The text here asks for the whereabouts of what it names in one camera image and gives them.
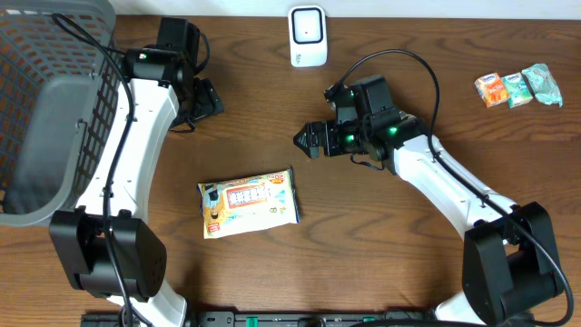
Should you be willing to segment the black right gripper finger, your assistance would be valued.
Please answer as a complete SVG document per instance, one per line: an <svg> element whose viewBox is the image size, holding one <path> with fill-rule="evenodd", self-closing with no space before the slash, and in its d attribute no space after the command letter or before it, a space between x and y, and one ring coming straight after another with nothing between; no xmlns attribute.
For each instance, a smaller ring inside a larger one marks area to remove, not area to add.
<svg viewBox="0 0 581 327"><path fill-rule="evenodd" d="M327 127L326 121L306 123L305 125L302 126L297 135L301 136L305 134L318 136L325 133L326 127Z"/></svg>
<svg viewBox="0 0 581 327"><path fill-rule="evenodd" d="M293 143L310 159L318 159L320 157L323 142L319 134L296 134L293 137Z"/></svg>

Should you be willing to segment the orange juice carton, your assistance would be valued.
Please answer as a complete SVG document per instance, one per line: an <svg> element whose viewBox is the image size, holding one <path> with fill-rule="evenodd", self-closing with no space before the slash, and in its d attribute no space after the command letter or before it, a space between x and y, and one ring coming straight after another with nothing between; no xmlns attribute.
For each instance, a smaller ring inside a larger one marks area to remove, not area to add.
<svg viewBox="0 0 581 327"><path fill-rule="evenodd" d="M480 76L474 83L487 108L508 101L509 93L498 73Z"/></svg>

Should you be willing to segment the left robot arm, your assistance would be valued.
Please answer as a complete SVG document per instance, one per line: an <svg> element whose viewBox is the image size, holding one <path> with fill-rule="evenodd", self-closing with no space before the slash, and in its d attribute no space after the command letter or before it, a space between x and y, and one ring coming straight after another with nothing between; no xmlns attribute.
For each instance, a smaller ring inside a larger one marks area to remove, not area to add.
<svg viewBox="0 0 581 327"><path fill-rule="evenodd" d="M222 100L197 60L207 37L164 17L152 45L123 52L112 129L94 176L49 234L73 288L120 305L111 324L190 326L187 300L165 279L167 250L147 224L153 175L165 136L191 133L221 114Z"/></svg>

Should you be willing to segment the yellow chips bag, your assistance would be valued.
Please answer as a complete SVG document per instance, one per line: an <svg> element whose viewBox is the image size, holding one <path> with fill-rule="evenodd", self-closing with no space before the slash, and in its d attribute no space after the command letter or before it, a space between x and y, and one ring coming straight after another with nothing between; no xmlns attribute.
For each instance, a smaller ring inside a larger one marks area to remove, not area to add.
<svg viewBox="0 0 581 327"><path fill-rule="evenodd" d="M223 182L199 183L203 237L218 239L299 223L291 168Z"/></svg>

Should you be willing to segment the green tissue pack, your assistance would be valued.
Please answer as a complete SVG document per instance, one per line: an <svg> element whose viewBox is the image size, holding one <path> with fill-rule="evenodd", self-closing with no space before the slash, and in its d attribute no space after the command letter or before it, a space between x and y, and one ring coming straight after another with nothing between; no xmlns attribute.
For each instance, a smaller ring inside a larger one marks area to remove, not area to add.
<svg viewBox="0 0 581 327"><path fill-rule="evenodd" d="M509 94L508 105L510 108L528 104L533 100L533 95L521 73L503 76L501 81Z"/></svg>

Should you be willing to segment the light green snack packet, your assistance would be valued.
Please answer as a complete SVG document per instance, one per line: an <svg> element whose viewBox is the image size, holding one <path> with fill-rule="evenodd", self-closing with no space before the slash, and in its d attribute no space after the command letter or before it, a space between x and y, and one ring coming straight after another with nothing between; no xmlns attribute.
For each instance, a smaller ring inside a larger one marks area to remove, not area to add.
<svg viewBox="0 0 581 327"><path fill-rule="evenodd" d="M546 105L563 105L563 98L555 78L546 64L533 64L521 73L527 78L535 98Z"/></svg>

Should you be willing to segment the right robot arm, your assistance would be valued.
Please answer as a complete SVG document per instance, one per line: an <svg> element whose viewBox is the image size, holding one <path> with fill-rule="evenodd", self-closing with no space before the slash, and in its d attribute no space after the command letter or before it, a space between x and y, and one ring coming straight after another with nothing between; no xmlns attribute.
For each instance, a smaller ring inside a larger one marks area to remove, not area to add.
<svg viewBox="0 0 581 327"><path fill-rule="evenodd" d="M416 116L398 109L384 77L333 85L325 98L335 119L305 124L294 144L311 159L368 155L368 167L417 188L462 238L462 290L434 309L435 319L522 322L525 312L564 292L548 212L496 193L451 158Z"/></svg>

